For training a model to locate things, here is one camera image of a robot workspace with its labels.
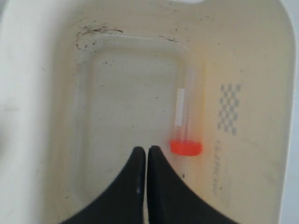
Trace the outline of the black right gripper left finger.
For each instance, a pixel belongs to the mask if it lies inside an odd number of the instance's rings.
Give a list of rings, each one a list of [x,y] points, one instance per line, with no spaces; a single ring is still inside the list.
[[[115,180],[92,203],[63,224],[142,224],[146,154],[135,147]]]

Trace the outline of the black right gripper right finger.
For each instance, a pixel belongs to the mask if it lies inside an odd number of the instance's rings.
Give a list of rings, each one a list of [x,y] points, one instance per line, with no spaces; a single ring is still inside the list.
[[[158,146],[148,151],[147,206],[150,224],[234,224],[200,199],[176,174]]]

